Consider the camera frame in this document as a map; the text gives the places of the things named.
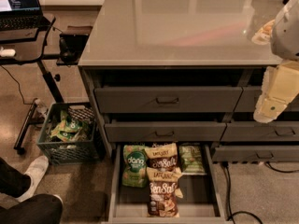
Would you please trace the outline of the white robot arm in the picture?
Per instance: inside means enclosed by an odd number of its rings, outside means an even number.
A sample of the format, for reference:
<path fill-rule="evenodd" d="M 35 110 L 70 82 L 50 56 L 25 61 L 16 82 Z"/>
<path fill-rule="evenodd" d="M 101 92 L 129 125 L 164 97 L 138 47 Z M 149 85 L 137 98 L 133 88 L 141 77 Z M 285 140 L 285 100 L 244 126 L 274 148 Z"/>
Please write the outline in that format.
<path fill-rule="evenodd" d="M 269 123 L 299 94 L 299 0 L 289 0 L 251 41 L 258 45 L 269 44 L 272 53 L 282 59 L 278 66 L 266 68 L 262 94 L 253 114 L 256 121 Z"/>

